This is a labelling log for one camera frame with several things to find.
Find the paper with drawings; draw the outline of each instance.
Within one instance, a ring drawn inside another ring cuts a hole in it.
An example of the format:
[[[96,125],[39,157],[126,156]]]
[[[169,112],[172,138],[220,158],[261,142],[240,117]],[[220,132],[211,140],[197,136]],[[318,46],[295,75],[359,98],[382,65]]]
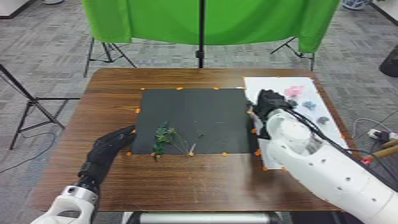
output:
[[[341,145],[341,147],[346,146],[345,139],[341,137],[341,132],[338,129],[338,125],[332,119],[332,115],[327,110],[327,106],[322,100],[322,96],[316,91],[314,83],[311,78],[306,77],[245,77],[245,95],[247,99],[252,101],[256,104],[258,102],[258,94],[261,89],[268,90],[272,89],[282,96],[284,96],[284,91],[290,89],[291,86],[304,87],[302,88],[302,94],[298,97],[295,97],[297,101],[297,112],[311,119],[314,124],[320,127],[322,132],[329,136],[329,138],[336,141],[336,143]],[[309,110],[304,107],[304,103],[311,101],[314,106],[314,109]],[[327,117],[329,121],[325,122],[325,125],[316,123],[316,120],[320,117]],[[259,119],[254,116],[254,126],[256,130],[259,132],[263,124]],[[261,156],[263,156],[263,164],[268,169],[281,169],[281,165],[274,161],[274,159],[266,156],[266,144],[268,140],[259,139],[259,148],[261,148]]]

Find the wall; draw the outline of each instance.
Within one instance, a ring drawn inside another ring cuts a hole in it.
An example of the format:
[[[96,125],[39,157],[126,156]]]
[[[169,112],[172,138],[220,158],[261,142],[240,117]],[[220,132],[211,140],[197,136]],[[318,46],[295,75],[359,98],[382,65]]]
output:
[[[398,0],[373,1],[373,3],[398,21]]]
[[[9,16],[28,0],[0,0],[0,16]]]

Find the cable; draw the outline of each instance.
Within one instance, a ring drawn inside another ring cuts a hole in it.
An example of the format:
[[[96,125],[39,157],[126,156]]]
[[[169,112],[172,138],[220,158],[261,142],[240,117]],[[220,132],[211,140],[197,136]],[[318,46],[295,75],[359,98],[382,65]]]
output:
[[[30,160],[34,160],[34,159],[44,154],[44,152],[51,149],[53,144],[55,144],[55,140],[57,140],[57,137],[59,137],[51,132],[44,132],[44,133],[41,133],[41,134],[37,134],[37,135],[32,135],[32,136],[25,136],[25,135],[21,135],[21,136],[23,136],[23,138],[34,138],[34,137],[37,137],[37,136],[41,136],[41,135],[51,135],[51,136],[53,136],[51,143],[50,143],[46,149],[41,151],[41,153],[39,153],[30,159],[23,160],[14,166],[11,166],[9,168],[5,168],[5,169],[0,171],[0,174],[5,173],[5,172],[7,172],[11,169],[14,169],[16,167],[19,167],[19,166],[21,166]]]
[[[382,122],[391,118],[391,116],[394,115],[398,113],[398,110],[389,114],[389,116],[382,119],[382,121],[378,122],[378,124],[382,124]],[[359,137],[355,138],[355,139],[359,139],[359,138],[362,138],[362,136],[366,135],[366,133],[368,132],[364,132],[361,135],[359,135]]]
[[[348,156],[348,158],[357,162],[357,164],[362,166],[362,168],[368,170],[368,172],[375,175],[375,177],[378,178],[378,180],[384,182],[384,184],[394,189],[398,190],[391,185],[391,183],[385,181],[385,179],[382,178],[382,176],[378,175],[378,173],[369,169],[369,167],[366,167],[366,165],[352,158],[352,154],[348,153],[348,151],[355,151],[352,149],[345,149],[339,144],[332,141],[332,139],[325,136],[318,126],[314,125],[313,121],[304,117],[304,115],[291,109],[284,109],[284,111],[293,115],[293,117],[297,118],[297,120],[302,122],[302,124],[307,126],[309,130],[313,131],[313,133],[318,135],[318,137],[329,142],[329,144],[334,146],[334,148],[339,150],[339,152]],[[359,152],[364,152],[366,154],[369,154],[373,157],[373,153],[369,153],[368,151],[361,150]],[[378,160],[378,158],[375,158],[378,164],[382,165],[382,168],[385,170],[385,172],[389,173],[396,184],[398,184],[398,179],[382,163],[382,161]]]
[[[368,154],[373,157],[377,163],[380,164],[380,166],[382,166],[382,168],[384,168],[384,170],[385,170],[385,172],[387,172],[389,176],[393,177],[394,182],[398,184],[398,178],[396,178],[394,174],[391,173],[391,170],[387,169],[387,166],[382,163],[380,159],[377,158],[375,154],[371,152],[361,150],[361,149],[346,149],[346,150],[352,151],[352,152],[361,152],[361,153]]]
[[[359,118],[359,119],[354,121],[354,127],[352,127],[352,138],[354,138],[354,139],[355,139],[355,135],[357,135],[357,123],[359,123],[359,121],[369,121],[369,122],[377,123],[377,125],[373,126],[373,128],[375,128],[377,126],[382,126],[384,129],[385,129],[389,132],[393,132],[393,130],[389,129],[389,127],[387,127],[378,121],[371,120],[369,118]]]

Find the green screen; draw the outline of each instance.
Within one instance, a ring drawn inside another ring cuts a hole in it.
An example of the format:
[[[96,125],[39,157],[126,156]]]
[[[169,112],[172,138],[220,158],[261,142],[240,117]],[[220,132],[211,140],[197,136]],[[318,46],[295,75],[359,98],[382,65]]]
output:
[[[338,0],[206,0],[206,45],[298,37],[298,50],[316,51]],[[83,0],[92,36],[101,42],[142,38],[199,42],[199,0]]]

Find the black mat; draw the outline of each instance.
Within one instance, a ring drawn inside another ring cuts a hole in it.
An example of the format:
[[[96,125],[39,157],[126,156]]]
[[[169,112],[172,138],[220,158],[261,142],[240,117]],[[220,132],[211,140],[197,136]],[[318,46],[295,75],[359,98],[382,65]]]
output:
[[[158,126],[169,122],[181,138],[194,143],[195,154],[252,153],[258,149],[250,134],[252,120],[240,89],[155,89],[142,93],[133,154],[153,152]],[[165,154],[181,154],[169,145]]]

